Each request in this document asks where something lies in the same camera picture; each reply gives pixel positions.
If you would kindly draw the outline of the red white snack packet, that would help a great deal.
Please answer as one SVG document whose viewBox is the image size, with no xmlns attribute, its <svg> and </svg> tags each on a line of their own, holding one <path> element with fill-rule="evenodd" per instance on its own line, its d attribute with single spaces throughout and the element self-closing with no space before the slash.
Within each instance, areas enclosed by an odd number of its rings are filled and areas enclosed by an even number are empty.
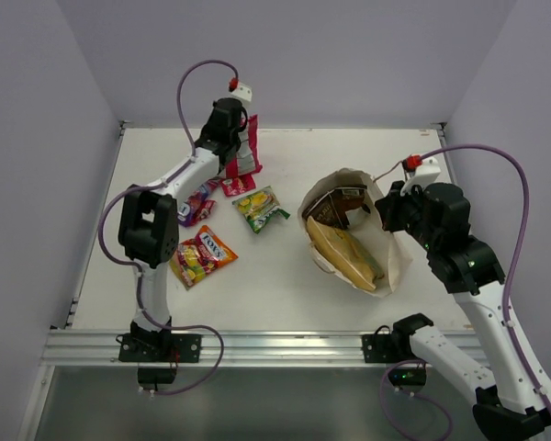
<svg viewBox="0 0 551 441">
<path fill-rule="evenodd" d="M 241 148 L 222 172 L 221 175 L 224 178 L 253 175 L 262 170 L 263 166 L 258 158 L 257 151 L 257 129 L 258 116 L 254 114 L 249 117 L 245 130 L 240 133 Z"/>
</svg>

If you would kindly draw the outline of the beige paper bag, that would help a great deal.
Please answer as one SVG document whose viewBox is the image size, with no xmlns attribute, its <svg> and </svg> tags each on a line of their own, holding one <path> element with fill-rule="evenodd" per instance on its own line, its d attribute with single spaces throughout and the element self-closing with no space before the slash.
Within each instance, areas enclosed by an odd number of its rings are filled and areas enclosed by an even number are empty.
<svg viewBox="0 0 551 441">
<path fill-rule="evenodd" d="M 366 214 L 365 219 L 359 221 L 355 227 L 351 227 L 349 232 L 364 246 L 375 260 L 375 264 L 381 269 L 382 277 L 378 277 L 374 282 L 375 289 L 368 291 L 359 288 L 348 277 L 344 276 L 340 270 L 335 269 L 312 243 L 307 232 L 306 222 L 301 219 L 303 210 L 309 207 L 309 203 L 325 193 L 326 190 L 332 190 L 334 187 L 347 187 L 349 184 L 365 185 L 365 203 L 372 211 Z M 412 258 L 402 241 L 390 232 L 382 230 L 382 222 L 373 206 L 373 203 L 382 197 L 381 190 L 375 178 L 370 174 L 355 170 L 352 168 L 342 168 L 329 175 L 326 175 L 308 191 L 298 207 L 298 221 L 300 229 L 304 232 L 309 241 L 308 250 L 314 264 L 324 273 L 342 280 L 347 286 L 360 290 L 374 298 L 385 298 L 394 292 L 401 283 Z"/>
</svg>

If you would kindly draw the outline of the dark brown snack packet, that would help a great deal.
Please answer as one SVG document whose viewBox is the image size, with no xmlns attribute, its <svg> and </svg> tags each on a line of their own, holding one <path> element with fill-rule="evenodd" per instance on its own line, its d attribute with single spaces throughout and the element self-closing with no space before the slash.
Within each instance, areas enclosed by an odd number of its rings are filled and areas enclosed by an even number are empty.
<svg viewBox="0 0 551 441">
<path fill-rule="evenodd" d="M 320 224 L 341 230 L 357 227 L 371 214 L 366 193 L 363 184 L 335 187 L 309 203 L 302 211 L 302 219 L 312 217 Z"/>
</svg>

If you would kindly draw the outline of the pink snack packet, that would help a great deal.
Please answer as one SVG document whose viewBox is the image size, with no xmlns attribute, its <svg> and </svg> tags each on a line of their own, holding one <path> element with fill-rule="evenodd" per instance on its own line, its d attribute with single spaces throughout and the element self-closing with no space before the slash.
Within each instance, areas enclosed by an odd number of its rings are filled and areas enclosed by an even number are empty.
<svg viewBox="0 0 551 441">
<path fill-rule="evenodd" d="M 227 198 L 238 197 L 256 189 L 252 175 L 240 175 L 226 178 L 220 182 L 222 191 Z"/>
</svg>

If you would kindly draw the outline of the green yellow snack packet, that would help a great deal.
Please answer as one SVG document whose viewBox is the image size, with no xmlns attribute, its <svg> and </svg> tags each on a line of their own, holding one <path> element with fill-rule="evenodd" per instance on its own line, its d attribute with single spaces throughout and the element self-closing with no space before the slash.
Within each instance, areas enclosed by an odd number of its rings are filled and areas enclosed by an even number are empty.
<svg viewBox="0 0 551 441">
<path fill-rule="evenodd" d="M 234 200 L 231 205 L 238 210 L 253 231 L 258 234 L 274 216 L 285 220 L 290 214 L 285 211 L 271 186 L 263 187 L 253 193 Z"/>
</svg>

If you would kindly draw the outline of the purple Fox's candy packet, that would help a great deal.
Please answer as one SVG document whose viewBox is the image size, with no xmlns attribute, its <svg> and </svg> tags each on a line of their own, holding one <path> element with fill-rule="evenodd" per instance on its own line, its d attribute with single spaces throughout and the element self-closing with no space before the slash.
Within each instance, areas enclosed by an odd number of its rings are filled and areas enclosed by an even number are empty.
<svg viewBox="0 0 551 441">
<path fill-rule="evenodd" d="M 217 189 L 219 183 L 219 178 L 209 179 L 179 206 L 177 219 L 180 226 L 188 228 L 198 224 L 195 220 L 195 216 L 200 205 L 205 200 L 212 199 L 211 195 Z"/>
</svg>

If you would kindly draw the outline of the orange Fox's candy packet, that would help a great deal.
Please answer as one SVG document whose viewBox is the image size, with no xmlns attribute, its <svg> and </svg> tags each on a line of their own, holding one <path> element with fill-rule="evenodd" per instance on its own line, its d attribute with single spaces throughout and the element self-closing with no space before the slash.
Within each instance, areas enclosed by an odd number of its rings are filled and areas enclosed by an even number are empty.
<svg viewBox="0 0 551 441">
<path fill-rule="evenodd" d="M 203 225 L 193 238 L 178 244 L 170 267 L 185 289 L 191 289 L 237 259 L 238 255 L 207 225 Z"/>
</svg>

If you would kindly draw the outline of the small pink candy packet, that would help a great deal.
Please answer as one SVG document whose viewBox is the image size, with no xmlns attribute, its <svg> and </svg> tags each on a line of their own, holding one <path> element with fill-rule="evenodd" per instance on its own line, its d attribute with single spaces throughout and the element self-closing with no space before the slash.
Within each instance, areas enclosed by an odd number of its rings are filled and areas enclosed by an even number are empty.
<svg viewBox="0 0 551 441">
<path fill-rule="evenodd" d="M 207 219 L 213 212 L 214 208 L 216 207 L 217 201 L 213 199 L 207 199 L 205 200 L 199 207 L 195 220 L 196 222 L 201 222 Z"/>
</svg>

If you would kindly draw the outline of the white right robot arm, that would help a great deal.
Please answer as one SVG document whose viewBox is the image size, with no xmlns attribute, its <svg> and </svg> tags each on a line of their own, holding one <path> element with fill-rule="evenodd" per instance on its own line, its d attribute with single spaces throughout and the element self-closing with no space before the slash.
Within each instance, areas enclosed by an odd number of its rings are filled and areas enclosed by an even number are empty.
<svg viewBox="0 0 551 441">
<path fill-rule="evenodd" d="M 432 273 L 475 330 L 488 360 L 483 367 L 448 342 L 421 313 L 395 322 L 390 348 L 401 360 L 431 364 L 469 402 L 489 440 L 528 440 L 551 426 L 551 380 L 529 347 L 511 304 L 498 258 L 470 235 L 470 204 L 446 183 L 408 187 L 394 182 L 376 201 L 382 227 L 406 232 L 425 251 Z"/>
</svg>

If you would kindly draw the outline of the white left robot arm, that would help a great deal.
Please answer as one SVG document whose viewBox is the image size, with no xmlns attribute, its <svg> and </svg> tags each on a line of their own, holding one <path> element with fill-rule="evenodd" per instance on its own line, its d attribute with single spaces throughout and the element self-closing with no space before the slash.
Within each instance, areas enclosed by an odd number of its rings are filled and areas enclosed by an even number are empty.
<svg viewBox="0 0 551 441">
<path fill-rule="evenodd" d="M 140 349 L 151 360 L 167 358 L 173 348 L 172 337 L 164 331 L 171 326 L 166 275 L 179 244 L 178 206 L 235 158 L 247 119 L 239 99 L 215 101 L 194 152 L 148 186 L 130 187 L 123 198 L 118 242 L 134 266 L 137 289 L 137 312 L 130 329 L 145 332 Z"/>
</svg>

